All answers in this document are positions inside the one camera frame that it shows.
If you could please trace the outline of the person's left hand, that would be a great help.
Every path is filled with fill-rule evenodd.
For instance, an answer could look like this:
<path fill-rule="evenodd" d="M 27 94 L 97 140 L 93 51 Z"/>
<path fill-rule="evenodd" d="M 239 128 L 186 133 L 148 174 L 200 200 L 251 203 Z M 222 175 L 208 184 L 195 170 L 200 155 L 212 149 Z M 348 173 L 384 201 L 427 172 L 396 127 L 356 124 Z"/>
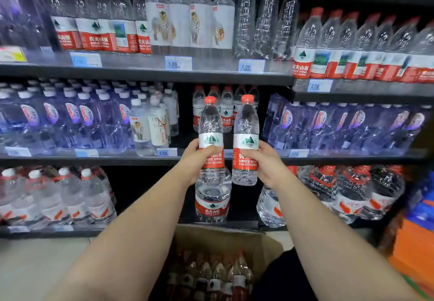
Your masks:
<path fill-rule="evenodd" d="M 176 165 L 182 181 L 191 186 L 198 180 L 199 174 L 207 159 L 202 157 L 202 148 L 199 147 L 199 139 L 193 139 L 184 150 L 183 155 Z"/>

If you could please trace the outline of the small red-capped water bottle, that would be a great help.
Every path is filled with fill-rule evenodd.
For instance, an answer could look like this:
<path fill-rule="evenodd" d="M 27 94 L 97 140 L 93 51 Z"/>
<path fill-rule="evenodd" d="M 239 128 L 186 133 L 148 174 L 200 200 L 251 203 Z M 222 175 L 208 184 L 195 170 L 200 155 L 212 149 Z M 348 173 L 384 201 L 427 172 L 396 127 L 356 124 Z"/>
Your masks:
<path fill-rule="evenodd" d="M 243 155 L 242 150 L 258 150 L 259 118 L 253 95 L 243 95 L 241 103 L 234 124 L 232 182 L 240 186 L 254 186 L 257 183 L 258 162 Z"/>
<path fill-rule="evenodd" d="M 220 147 L 220 151 L 207 158 L 200 171 L 200 179 L 206 184 L 219 184 L 225 174 L 222 119 L 215 96 L 206 96 L 204 103 L 199 124 L 199 149 L 216 146 Z"/>

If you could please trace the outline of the person's right forearm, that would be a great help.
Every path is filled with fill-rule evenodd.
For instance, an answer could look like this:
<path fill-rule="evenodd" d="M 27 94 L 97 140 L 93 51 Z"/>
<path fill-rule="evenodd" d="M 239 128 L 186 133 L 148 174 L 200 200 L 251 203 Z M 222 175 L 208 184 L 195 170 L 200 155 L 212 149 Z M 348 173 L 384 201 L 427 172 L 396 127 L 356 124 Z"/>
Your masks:
<path fill-rule="evenodd" d="M 386 258 L 290 172 L 267 183 L 319 301 L 421 301 Z"/>

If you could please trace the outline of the large red-label water bottle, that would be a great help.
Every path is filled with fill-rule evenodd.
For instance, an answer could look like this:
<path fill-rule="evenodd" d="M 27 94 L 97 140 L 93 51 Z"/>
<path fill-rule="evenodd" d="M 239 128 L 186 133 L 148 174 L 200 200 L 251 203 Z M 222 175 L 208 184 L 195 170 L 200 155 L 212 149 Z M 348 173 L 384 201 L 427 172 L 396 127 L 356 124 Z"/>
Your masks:
<path fill-rule="evenodd" d="M 226 221 L 230 208 L 232 177 L 227 167 L 201 171 L 195 183 L 195 212 L 198 222 Z"/>

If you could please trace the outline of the brown cardboard box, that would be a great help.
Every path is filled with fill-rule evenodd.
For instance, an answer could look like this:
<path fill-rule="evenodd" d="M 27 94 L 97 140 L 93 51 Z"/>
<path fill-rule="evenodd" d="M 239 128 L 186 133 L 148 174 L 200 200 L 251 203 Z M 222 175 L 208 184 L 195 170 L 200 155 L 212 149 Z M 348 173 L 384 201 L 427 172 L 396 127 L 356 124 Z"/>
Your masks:
<path fill-rule="evenodd" d="M 243 249 L 252 268 L 253 284 L 267 266 L 283 252 L 282 244 L 264 233 L 178 225 L 167 260 L 148 301 L 165 301 L 169 256 L 177 249 L 203 253 L 236 253 Z"/>

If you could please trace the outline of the group of bottles in carton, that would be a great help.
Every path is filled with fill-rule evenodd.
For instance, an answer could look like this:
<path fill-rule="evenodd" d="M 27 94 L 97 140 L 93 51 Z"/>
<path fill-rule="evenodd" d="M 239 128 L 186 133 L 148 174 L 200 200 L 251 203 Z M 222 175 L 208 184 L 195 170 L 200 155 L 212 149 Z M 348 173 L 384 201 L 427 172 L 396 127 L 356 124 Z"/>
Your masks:
<path fill-rule="evenodd" d="M 251 301 L 254 276 L 243 249 L 169 256 L 165 301 Z"/>

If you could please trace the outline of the row of tiger-label white bottles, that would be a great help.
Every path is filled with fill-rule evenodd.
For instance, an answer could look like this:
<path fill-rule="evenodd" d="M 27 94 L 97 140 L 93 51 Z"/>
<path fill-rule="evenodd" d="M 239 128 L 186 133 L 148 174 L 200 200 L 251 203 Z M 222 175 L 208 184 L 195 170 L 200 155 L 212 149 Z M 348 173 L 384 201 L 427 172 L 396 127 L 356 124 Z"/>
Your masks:
<path fill-rule="evenodd" d="M 146 18 L 136 22 L 136 30 L 151 54 L 232 57 L 233 0 L 144 0 L 144 5 Z"/>

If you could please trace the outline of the clear patterned water bottle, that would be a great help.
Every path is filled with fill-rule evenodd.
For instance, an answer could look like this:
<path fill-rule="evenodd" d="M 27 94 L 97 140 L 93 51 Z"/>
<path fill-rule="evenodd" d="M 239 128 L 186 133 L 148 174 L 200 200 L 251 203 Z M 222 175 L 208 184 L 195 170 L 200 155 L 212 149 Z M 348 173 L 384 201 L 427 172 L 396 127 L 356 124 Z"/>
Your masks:
<path fill-rule="evenodd" d="M 277 21 L 279 0 L 261 0 L 253 40 L 254 59 L 270 60 L 274 28 Z"/>
<path fill-rule="evenodd" d="M 285 62 L 290 59 L 299 9 L 299 0 L 283 0 L 280 6 L 272 49 L 272 60 L 275 62 Z"/>
<path fill-rule="evenodd" d="M 255 34 L 256 0 L 238 0 L 234 31 L 234 57 L 249 58 Z"/>

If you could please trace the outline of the person's dark clothing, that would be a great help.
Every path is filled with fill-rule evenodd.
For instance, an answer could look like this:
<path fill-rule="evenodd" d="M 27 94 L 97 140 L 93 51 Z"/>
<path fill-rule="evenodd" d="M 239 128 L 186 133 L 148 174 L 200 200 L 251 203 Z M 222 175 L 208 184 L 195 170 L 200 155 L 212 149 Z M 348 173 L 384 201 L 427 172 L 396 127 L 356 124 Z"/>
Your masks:
<path fill-rule="evenodd" d="M 318 301 L 295 248 L 267 266 L 253 285 L 250 301 Z"/>

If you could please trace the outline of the group of blue oval-label bottles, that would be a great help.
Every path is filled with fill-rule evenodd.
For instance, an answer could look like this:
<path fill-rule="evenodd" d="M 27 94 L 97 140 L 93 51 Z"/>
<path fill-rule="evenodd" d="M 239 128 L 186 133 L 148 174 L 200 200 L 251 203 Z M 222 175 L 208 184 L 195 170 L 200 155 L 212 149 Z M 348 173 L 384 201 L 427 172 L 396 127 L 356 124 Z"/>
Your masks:
<path fill-rule="evenodd" d="M 0 81 L 0 152 L 27 147 L 32 156 L 97 149 L 117 155 L 135 149 L 129 119 L 135 82 L 29 79 Z"/>

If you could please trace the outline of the group of large white-capped bottles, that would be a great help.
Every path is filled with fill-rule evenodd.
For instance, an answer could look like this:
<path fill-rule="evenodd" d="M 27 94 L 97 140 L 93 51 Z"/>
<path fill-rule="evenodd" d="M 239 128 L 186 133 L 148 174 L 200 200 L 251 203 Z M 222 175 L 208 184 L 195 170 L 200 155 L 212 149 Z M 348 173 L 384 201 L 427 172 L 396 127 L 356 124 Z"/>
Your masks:
<path fill-rule="evenodd" d="M 10 233 L 104 228 L 116 202 L 99 166 L 0 167 L 0 227 Z"/>

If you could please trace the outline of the row of tall red-label bottles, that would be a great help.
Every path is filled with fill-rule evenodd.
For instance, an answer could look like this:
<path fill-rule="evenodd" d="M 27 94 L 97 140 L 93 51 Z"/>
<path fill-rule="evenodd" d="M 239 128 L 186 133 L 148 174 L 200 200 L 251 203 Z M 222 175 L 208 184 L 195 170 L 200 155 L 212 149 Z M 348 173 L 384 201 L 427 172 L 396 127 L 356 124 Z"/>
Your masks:
<path fill-rule="evenodd" d="M 131 0 L 46 0 L 64 51 L 152 55 L 149 27 Z"/>

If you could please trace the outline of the stack of blue packages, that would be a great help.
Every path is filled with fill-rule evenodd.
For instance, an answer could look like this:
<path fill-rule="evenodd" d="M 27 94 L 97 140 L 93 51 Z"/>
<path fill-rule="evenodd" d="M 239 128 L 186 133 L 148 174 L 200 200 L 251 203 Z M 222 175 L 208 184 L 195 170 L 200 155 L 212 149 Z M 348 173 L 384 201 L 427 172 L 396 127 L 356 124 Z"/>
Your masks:
<path fill-rule="evenodd" d="M 406 219 L 434 232 L 434 170 L 428 171 L 412 187 L 407 202 Z"/>

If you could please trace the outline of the stack of orange packages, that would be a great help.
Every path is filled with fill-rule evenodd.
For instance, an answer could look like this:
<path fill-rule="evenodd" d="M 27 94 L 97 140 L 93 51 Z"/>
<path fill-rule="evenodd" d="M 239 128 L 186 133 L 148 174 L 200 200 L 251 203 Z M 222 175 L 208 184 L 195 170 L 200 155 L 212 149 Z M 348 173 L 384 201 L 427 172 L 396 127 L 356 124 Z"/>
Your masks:
<path fill-rule="evenodd" d="M 403 219 L 388 262 L 425 301 L 434 301 L 434 231 Z"/>

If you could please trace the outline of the row of purple-tinted clear bottles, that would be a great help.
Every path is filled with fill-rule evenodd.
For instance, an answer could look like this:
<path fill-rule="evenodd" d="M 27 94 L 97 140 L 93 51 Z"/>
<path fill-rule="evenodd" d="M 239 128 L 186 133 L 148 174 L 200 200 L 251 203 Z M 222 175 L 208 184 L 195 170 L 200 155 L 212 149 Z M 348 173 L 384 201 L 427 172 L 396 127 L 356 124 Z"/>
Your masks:
<path fill-rule="evenodd" d="M 45 0 L 0 0 L 0 45 L 59 50 Z"/>

